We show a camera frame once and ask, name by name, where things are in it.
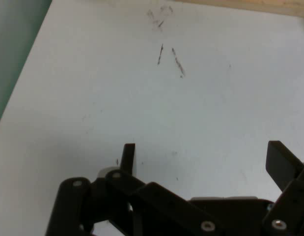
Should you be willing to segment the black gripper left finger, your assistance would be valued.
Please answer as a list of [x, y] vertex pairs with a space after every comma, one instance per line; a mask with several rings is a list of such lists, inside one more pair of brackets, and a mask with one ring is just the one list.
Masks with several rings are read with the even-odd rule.
[[133, 176], [135, 145], [125, 144], [120, 167], [90, 182], [63, 181], [47, 226], [48, 236], [91, 236], [109, 221], [126, 236], [221, 236], [219, 220], [162, 186]]

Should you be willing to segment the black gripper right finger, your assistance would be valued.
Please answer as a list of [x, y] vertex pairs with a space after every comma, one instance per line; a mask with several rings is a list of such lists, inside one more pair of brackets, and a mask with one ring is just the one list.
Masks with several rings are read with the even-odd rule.
[[266, 171], [281, 190], [263, 218], [268, 236], [304, 236], [304, 163], [282, 142], [269, 141]]

